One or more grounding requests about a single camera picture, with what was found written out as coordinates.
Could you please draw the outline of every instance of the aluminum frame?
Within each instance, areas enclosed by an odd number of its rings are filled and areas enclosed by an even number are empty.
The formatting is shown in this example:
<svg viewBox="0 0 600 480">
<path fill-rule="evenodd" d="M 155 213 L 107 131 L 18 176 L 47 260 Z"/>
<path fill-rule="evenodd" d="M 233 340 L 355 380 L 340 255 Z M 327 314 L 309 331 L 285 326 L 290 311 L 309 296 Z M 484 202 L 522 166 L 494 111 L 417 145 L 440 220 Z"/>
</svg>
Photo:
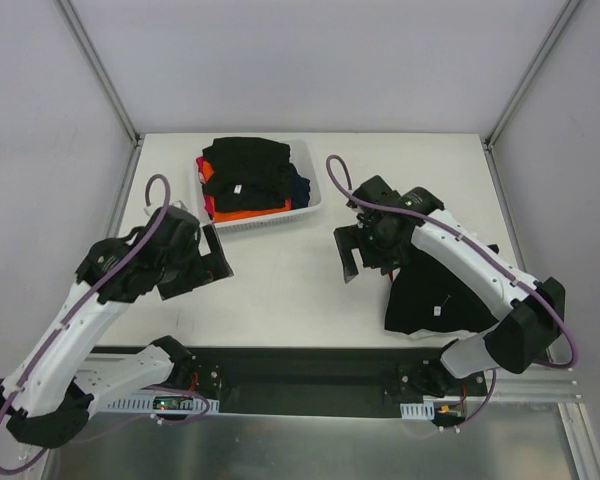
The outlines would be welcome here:
<svg viewBox="0 0 600 480">
<path fill-rule="evenodd" d="M 515 114 L 518 106 L 524 101 L 525 94 L 538 76 L 543 65 L 551 56 L 554 48 L 567 27 L 572 22 L 575 14 L 586 0 L 567 0 L 558 14 L 554 24 L 551 26 L 545 39 L 540 45 L 537 53 L 531 60 L 529 67 L 522 75 L 516 89 L 509 98 L 496 125 L 487 137 L 485 147 L 485 158 L 489 166 L 492 180 L 496 189 L 499 203 L 501 205 L 505 223 L 514 247 L 514 253 L 519 266 L 524 269 L 525 262 L 518 243 L 516 227 L 511 215 L 509 203 L 502 187 L 502 182 L 497 170 L 496 161 L 493 158 L 493 147 L 506 129 L 509 120 Z M 114 84 L 112 83 L 106 68 L 91 42 L 85 30 L 79 14 L 71 0 L 54 0 L 60 12 L 80 46 L 85 60 L 91 67 L 95 76 L 101 84 L 103 94 L 109 100 L 111 107 L 117 115 L 122 127 L 132 142 L 132 152 L 125 170 L 124 179 L 115 205 L 110 217 L 107 235 L 115 235 L 118 232 L 124 208 L 127 202 L 129 190 L 133 182 L 136 166 L 142 149 L 142 139 L 133 125 L 122 100 L 120 99 Z M 92 354 L 87 362 L 118 361 L 119 355 Z M 507 375 L 506 372 L 499 377 L 498 388 L 494 394 L 494 402 L 529 402 L 529 403 L 557 403 L 562 416 L 565 432 L 571 446 L 571 453 L 582 479 L 600 478 L 600 452 L 593 435 L 586 408 L 580 402 L 583 394 L 580 385 L 575 379 L 573 372 L 540 371 L 535 368 L 529 369 L 522 376 Z"/>
</svg>

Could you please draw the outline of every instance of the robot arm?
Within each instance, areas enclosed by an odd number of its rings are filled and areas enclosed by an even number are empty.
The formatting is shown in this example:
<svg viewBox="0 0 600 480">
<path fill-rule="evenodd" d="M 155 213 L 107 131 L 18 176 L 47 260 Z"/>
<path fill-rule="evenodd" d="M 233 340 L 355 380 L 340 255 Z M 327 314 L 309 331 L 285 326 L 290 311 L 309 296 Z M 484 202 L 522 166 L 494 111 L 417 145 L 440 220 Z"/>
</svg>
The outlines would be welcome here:
<svg viewBox="0 0 600 480">
<path fill-rule="evenodd" d="M 553 278 L 540 283 L 505 262 L 464 229 L 430 192 L 416 187 L 401 196 L 375 176 L 364 182 L 353 197 L 368 204 L 410 210 L 415 215 L 387 213 L 350 201 L 347 205 L 358 212 L 358 224 L 334 232 L 345 282 L 358 273 L 351 254 L 353 249 L 360 251 L 364 267 L 380 268 L 383 274 L 397 268 L 402 272 L 426 268 L 425 264 L 435 265 L 438 284 L 449 288 L 461 285 L 463 300 L 480 304 L 481 310 L 476 311 L 485 312 L 483 315 L 488 317 L 486 323 L 490 327 L 485 331 L 450 343 L 437 362 L 409 375 L 414 388 L 428 395 L 443 396 L 457 385 L 457 380 L 479 371 L 502 367 L 522 373 L 560 336 L 559 326 L 523 284 L 533 285 L 535 292 L 560 316 L 564 314 L 565 300 L 562 285 Z M 419 322 L 425 328 L 435 315 L 440 315 L 436 311 L 440 307 L 425 307 L 418 310 L 428 312 L 424 315 L 428 318 L 407 321 Z M 455 330 L 462 329 L 458 324 Z"/>
<path fill-rule="evenodd" d="M 191 354 L 171 337 L 158 339 L 102 371 L 76 373 L 98 339 L 138 296 L 157 286 L 166 300 L 233 275 L 214 227 L 200 228 L 195 217 L 169 206 L 137 256 L 96 294 L 86 296 L 140 242 L 158 215 L 156 211 L 147 226 L 134 228 L 125 238 L 108 238 L 93 245 L 53 323 L 16 371 L 0 380 L 0 410 L 17 392 L 7 412 L 11 415 L 7 428 L 16 440 L 57 448 L 73 438 L 98 410 L 121 397 L 155 384 L 185 390 L 191 386 Z M 211 252 L 204 256 L 198 250 L 201 231 Z M 76 308 L 71 322 L 63 323 L 67 312 Z M 39 352 L 42 356 L 26 383 L 18 385 Z"/>
</svg>

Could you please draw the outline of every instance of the orange t-shirt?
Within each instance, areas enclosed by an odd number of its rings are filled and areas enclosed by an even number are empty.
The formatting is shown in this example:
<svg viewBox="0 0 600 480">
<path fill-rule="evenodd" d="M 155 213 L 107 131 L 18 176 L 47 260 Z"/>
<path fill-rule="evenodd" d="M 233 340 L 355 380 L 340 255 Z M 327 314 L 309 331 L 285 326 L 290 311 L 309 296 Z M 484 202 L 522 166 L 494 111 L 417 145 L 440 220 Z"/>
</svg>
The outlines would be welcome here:
<svg viewBox="0 0 600 480">
<path fill-rule="evenodd" d="M 206 160 L 202 160 L 202 178 L 207 182 L 214 174 L 213 167 Z M 215 199 L 211 197 L 213 205 L 213 220 L 217 223 L 230 222 L 232 220 L 243 220 L 245 218 L 260 217 L 262 215 L 271 215 L 272 213 L 288 212 L 291 210 L 291 199 L 284 201 L 284 207 L 270 208 L 269 210 L 238 210 L 236 212 L 218 212 L 216 211 Z"/>
</svg>

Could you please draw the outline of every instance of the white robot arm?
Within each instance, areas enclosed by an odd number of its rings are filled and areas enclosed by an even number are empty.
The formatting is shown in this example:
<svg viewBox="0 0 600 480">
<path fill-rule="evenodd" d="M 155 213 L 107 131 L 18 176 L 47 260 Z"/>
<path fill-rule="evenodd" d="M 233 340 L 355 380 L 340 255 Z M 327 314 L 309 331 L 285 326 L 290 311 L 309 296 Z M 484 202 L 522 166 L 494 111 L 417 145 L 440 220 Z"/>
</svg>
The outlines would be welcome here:
<svg viewBox="0 0 600 480">
<path fill-rule="evenodd" d="M 466 315 L 481 316 L 482 324 L 488 325 L 466 340 L 451 342 L 438 360 L 411 372 L 411 387 L 442 397 L 476 372 L 501 367 L 522 373 L 531 363 L 542 363 L 546 349 L 562 333 L 572 346 L 573 358 L 566 364 L 546 365 L 568 368 L 577 362 L 577 349 L 562 320 L 565 290 L 558 281 L 539 282 L 505 262 L 422 187 L 400 195 L 375 176 L 348 192 L 335 179 L 331 160 L 342 164 L 351 189 L 346 165 L 336 155 L 327 159 L 332 181 L 349 199 L 347 206 L 356 210 L 358 220 L 334 231 L 345 282 L 358 273 L 351 253 L 358 249 L 364 267 L 380 268 L 383 274 L 400 269 L 389 300 L 389 308 L 394 297 L 399 304 L 396 311 L 404 329 L 397 331 L 436 331 L 431 325 L 443 314 L 441 304 L 428 296 L 432 287 L 453 292 L 455 304 L 461 307 L 451 321 L 455 328 L 445 331 L 466 330 Z M 403 274 L 409 275 L 411 283 L 402 281 L 396 287 Z M 431 283 L 425 284 L 425 278 Z"/>
<path fill-rule="evenodd" d="M 198 249 L 201 231 L 210 253 Z M 171 337 L 101 371 L 76 373 L 98 339 L 139 295 L 163 300 L 233 275 L 212 225 L 168 203 L 145 227 L 97 242 L 60 312 L 26 360 L 0 379 L 0 420 L 21 443 L 57 448 L 111 402 L 150 385 L 191 387 L 193 359 Z"/>
</svg>

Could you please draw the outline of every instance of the metal plate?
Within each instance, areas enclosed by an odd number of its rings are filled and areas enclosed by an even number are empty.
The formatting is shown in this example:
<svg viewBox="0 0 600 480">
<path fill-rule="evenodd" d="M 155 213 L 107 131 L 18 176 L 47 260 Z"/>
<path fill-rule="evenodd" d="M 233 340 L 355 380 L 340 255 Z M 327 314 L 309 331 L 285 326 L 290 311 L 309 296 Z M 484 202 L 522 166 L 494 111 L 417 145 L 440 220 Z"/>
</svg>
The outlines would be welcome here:
<svg viewBox="0 0 600 480">
<path fill-rule="evenodd" d="M 84 437 L 128 415 L 98 414 Z M 424 422 L 214 415 L 158 427 L 139 420 L 55 452 L 47 479 L 577 478 L 557 408 L 492 404 L 459 434 Z"/>
</svg>

